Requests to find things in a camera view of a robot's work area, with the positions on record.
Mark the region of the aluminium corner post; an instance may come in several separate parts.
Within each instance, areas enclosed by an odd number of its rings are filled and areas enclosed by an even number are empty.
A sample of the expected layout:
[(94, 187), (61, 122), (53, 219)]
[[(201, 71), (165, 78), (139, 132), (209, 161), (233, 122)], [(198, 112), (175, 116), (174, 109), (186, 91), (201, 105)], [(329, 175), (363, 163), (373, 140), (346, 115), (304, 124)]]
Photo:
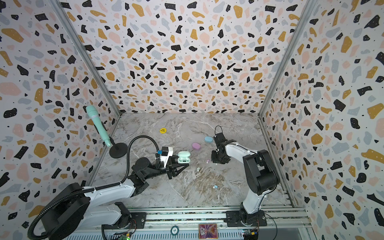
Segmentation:
[(98, 70), (96, 69), (94, 63), (92, 62), (89, 54), (87, 53), (87, 50), (85, 49), (83, 43), (81, 42), (75, 28), (71, 24), (70, 19), (68, 18), (64, 9), (62, 8), (61, 2), (60, 1), (48, 1), (48, 3), (50, 4), (54, 13), (58, 16), (58, 19), (62, 23), (63, 28), (66, 30), (68, 36), (70, 37), (71, 41), (73, 42), (79, 55), (82, 57), (86, 67), (89, 69), (89, 71), (93, 75), (94, 79), (96, 80), (96, 83), (101, 88), (101, 91), (104, 94), (111, 110), (118, 116), (118, 118), (120, 118), (122, 113), (118, 109), (113, 97), (109, 93), (108, 88), (106, 87), (105, 83), (102, 80), (102, 77), (100, 76)]
[(278, 67), (278, 70), (275, 74), (275, 77), (274, 77), (274, 79), (273, 79), (273, 81), (269, 87), (269, 90), (267, 92), (265, 100), (264, 100), (262, 107), (260, 109), (260, 112), (259, 112), (260, 118), (262, 118), (263, 115), (266, 113), (267, 108), (270, 104), (270, 101), (273, 97), (274, 89), (277, 87), (277, 85), (280, 81), (280, 78), (283, 76), (284, 70), (285, 70), (287, 64), (290, 62), (290, 59), (291, 59), (291, 56), (295, 50), (295, 47), (302, 37), (302, 34), (305, 30), (307, 21), (310, 19), (312, 12), (314, 11), (314, 8), (318, 4), (318, 2), (319, 1), (316, 1), (316, 0), (310, 0), (310, 1), (306, 2), (305, 7), (303, 9), (303, 12), (302, 12), (300, 19), (298, 21), (298, 24), (296, 26), (296, 29), (292, 35), (292, 39), (285, 50), (285, 53), (284, 53), (283, 58), (281, 60), (281, 64)]

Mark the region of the round white badge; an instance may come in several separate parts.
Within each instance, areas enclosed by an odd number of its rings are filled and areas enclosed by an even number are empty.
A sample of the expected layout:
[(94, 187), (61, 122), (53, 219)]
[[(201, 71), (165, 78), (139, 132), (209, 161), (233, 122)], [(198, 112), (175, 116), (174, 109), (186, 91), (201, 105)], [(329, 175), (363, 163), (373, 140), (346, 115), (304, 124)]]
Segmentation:
[(172, 236), (177, 236), (179, 234), (179, 228), (178, 226), (172, 226), (171, 227), (171, 235)]

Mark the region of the mint green earbud case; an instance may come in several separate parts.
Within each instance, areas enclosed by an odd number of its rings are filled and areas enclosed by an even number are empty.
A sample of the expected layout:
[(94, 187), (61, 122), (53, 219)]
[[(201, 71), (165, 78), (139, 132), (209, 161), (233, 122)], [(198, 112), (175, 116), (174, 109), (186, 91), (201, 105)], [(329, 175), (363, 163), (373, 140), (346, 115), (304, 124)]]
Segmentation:
[(179, 164), (189, 164), (191, 159), (190, 159), (191, 153), (188, 151), (181, 151), (178, 153), (178, 163)]

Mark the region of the blue earbud case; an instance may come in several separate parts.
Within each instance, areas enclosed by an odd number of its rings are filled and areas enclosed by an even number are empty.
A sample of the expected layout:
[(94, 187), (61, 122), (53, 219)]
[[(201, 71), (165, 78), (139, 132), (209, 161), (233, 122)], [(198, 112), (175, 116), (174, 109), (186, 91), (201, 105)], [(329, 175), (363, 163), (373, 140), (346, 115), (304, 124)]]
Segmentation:
[(212, 137), (210, 137), (210, 136), (206, 136), (204, 138), (204, 140), (205, 140), (206, 143), (212, 143), (214, 141), (214, 139)]

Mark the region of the black round microphone stand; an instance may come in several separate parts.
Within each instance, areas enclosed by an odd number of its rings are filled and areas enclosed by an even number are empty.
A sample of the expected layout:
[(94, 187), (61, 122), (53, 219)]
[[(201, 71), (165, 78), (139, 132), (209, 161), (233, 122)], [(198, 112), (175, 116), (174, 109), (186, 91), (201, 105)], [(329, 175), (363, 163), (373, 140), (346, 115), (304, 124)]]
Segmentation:
[(128, 146), (125, 143), (112, 143), (109, 154), (114, 159), (119, 159), (125, 156), (128, 152)]

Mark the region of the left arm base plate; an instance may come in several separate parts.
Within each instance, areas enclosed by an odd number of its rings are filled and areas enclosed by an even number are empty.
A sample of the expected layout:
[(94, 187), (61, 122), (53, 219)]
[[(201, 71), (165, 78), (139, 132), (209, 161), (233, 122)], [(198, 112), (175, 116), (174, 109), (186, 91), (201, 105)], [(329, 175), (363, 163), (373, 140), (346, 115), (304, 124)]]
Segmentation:
[(130, 215), (122, 215), (115, 224), (105, 225), (105, 230), (117, 230), (126, 232), (128, 230), (138, 230), (145, 227), (147, 218), (146, 212), (130, 213)]

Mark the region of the mint green microphone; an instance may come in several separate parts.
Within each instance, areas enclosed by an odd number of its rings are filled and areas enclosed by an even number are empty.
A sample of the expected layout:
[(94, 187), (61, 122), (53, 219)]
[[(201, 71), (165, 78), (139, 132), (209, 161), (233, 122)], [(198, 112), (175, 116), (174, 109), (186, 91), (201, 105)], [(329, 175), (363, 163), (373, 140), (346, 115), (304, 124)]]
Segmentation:
[(97, 131), (99, 132), (101, 139), (105, 143), (107, 147), (112, 147), (112, 143), (110, 140), (110, 136), (106, 129), (103, 127), (103, 123), (99, 117), (99, 113), (97, 109), (94, 106), (87, 106), (86, 107), (87, 115), (94, 123), (94, 126), (96, 127)]

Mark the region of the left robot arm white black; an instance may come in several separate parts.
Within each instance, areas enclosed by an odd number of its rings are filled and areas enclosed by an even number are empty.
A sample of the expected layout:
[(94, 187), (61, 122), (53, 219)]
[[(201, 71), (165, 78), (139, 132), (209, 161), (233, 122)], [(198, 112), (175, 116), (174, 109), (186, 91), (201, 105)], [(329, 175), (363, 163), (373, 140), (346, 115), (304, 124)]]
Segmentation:
[(112, 187), (100, 186), (81, 188), (71, 185), (59, 194), (59, 198), (75, 193), (72, 199), (59, 203), (42, 217), (42, 223), (49, 239), (64, 239), (82, 228), (106, 225), (108, 229), (133, 227), (142, 229), (146, 214), (134, 214), (122, 203), (141, 194), (148, 186), (148, 179), (167, 175), (169, 179), (178, 176), (189, 164), (180, 164), (171, 157), (164, 168), (156, 168), (148, 158), (140, 158), (132, 166), (131, 175), (123, 183)]

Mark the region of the left aluminium corner post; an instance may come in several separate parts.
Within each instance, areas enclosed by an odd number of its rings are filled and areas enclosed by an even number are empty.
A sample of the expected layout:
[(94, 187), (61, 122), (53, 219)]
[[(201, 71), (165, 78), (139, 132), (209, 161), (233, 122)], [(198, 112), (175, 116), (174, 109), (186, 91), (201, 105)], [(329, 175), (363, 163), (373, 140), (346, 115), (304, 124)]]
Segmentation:
[(48, 3), (50, 4), (54, 13), (58, 16), (58, 19), (62, 23), (63, 28), (66, 30), (68, 36), (70, 37), (71, 41), (73, 42), (79, 55), (82, 57), (86, 67), (89, 69), (89, 71), (93, 75), (94, 79), (96, 80), (96, 83), (101, 88), (101, 91), (104, 94), (111, 110), (118, 116), (118, 118), (120, 118), (122, 113), (118, 109), (113, 97), (109, 93), (108, 88), (106, 87), (105, 83), (102, 80), (102, 77), (100, 76), (98, 70), (96, 69), (94, 63), (92, 62), (89, 54), (87, 53), (87, 50), (85, 49), (83, 43), (81, 42), (75, 28), (71, 24), (70, 19), (68, 18), (64, 9), (62, 8), (61, 2), (60, 1), (48, 1)]

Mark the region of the pink square card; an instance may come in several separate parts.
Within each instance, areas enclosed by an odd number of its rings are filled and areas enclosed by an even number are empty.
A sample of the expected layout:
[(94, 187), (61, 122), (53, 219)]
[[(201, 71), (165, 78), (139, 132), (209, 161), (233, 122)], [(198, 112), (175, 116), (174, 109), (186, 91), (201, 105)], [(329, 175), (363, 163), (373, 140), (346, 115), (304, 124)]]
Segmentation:
[(218, 239), (218, 226), (217, 224), (200, 224), (198, 232), (199, 240)]

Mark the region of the pink earbud case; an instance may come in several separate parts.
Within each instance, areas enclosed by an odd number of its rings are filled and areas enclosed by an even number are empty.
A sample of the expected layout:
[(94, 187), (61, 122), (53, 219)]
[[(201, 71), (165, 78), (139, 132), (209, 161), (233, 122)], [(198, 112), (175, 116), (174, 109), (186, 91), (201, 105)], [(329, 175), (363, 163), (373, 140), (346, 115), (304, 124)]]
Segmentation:
[(194, 150), (200, 150), (201, 149), (201, 145), (199, 143), (192, 143), (192, 148)]

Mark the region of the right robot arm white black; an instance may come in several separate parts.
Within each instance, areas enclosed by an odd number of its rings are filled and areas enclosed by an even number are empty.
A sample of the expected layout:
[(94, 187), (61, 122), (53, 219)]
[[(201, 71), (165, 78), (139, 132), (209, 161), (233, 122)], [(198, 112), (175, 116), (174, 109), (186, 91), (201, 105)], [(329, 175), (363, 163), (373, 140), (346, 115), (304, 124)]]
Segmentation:
[(246, 214), (252, 215), (261, 209), (266, 195), (280, 184), (277, 168), (267, 150), (251, 150), (234, 140), (215, 137), (216, 149), (211, 160), (215, 164), (227, 164), (235, 159), (244, 165), (249, 192), (242, 203)]

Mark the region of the right aluminium corner post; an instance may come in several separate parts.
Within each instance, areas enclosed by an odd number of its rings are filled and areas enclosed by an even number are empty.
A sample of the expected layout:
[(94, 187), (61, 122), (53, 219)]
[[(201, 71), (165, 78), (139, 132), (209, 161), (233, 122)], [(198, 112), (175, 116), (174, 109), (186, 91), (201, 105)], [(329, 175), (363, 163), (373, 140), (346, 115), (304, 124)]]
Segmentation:
[(295, 47), (302, 37), (302, 34), (305, 30), (307, 21), (310, 19), (312, 12), (314, 11), (314, 8), (318, 4), (318, 2), (319, 1), (316, 1), (316, 0), (310, 0), (310, 1), (306, 2), (305, 7), (303, 9), (303, 12), (302, 12), (300, 19), (298, 21), (298, 24), (296, 26), (296, 29), (292, 35), (292, 39), (285, 50), (285, 53), (284, 53), (283, 58), (281, 60), (281, 64), (278, 67), (278, 70), (275, 74), (275, 77), (274, 77), (274, 79), (273, 79), (273, 81), (269, 87), (269, 90), (267, 92), (265, 100), (264, 100), (262, 107), (260, 109), (260, 112), (259, 112), (260, 118), (262, 118), (263, 115), (266, 113), (267, 108), (270, 104), (270, 101), (273, 97), (274, 89), (277, 87), (277, 85), (280, 81), (280, 78), (283, 76), (284, 70), (285, 70), (287, 64), (290, 62), (290, 59), (291, 59), (291, 56), (295, 50)]

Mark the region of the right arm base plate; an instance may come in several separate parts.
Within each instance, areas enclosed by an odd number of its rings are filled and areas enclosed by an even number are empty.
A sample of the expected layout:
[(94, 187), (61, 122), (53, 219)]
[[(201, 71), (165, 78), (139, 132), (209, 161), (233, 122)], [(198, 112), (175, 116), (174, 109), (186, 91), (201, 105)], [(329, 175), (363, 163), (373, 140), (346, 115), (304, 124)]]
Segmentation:
[(248, 214), (245, 210), (227, 211), (224, 222), (228, 227), (265, 227), (267, 220), (265, 212), (260, 210), (254, 214)]

